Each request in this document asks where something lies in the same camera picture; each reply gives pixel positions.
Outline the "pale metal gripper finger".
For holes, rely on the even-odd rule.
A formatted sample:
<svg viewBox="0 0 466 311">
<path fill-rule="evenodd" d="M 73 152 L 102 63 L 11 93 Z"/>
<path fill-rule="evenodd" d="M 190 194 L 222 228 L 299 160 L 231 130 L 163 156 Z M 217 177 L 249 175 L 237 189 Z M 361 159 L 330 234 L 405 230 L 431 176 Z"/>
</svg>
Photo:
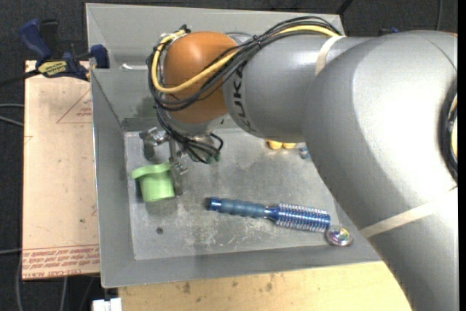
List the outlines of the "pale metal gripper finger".
<svg viewBox="0 0 466 311">
<path fill-rule="evenodd" d="M 155 148 L 165 142 L 165 133 L 157 127 L 139 132 L 139 138 L 143 141 L 144 157 L 152 161 L 156 157 Z"/>
<path fill-rule="evenodd" d="M 188 168 L 181 161 L 172 158 L 169 159 L 169 163 L 175 196 L 181 196 L 183 194 L 183 176 L 188 172 Z"/>
</svg>

